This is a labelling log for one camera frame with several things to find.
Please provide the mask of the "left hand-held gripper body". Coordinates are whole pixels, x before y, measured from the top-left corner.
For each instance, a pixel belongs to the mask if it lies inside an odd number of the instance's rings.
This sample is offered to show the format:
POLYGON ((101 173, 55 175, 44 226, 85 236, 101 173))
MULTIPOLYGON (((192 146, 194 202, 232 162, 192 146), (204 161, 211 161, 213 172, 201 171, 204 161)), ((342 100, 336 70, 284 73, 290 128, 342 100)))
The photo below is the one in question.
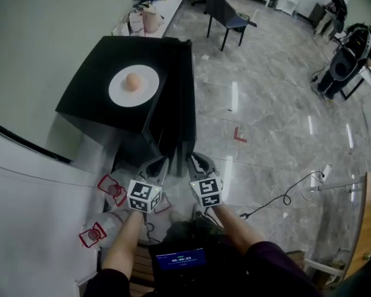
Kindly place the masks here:
POLYGON ((159 204, 163 193, 166 169, 161 169, 156 176, 149 176, 145 170, 138 170, 130 180, 127 189, 127 203, 131 210, 152 213, 159 204))

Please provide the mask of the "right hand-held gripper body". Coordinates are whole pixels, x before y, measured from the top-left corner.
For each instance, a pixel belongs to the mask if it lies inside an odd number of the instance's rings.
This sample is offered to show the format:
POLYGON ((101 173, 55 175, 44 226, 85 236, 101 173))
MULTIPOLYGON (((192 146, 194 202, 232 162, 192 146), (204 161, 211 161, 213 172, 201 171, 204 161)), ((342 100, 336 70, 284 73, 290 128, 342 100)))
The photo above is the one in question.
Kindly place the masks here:
POLYGON ((215 167, 208 172, 199 172, 192 166, 189 167, 189 187, 197 203, 203 207, 214 207, 222 203, 222 180, 215 167))

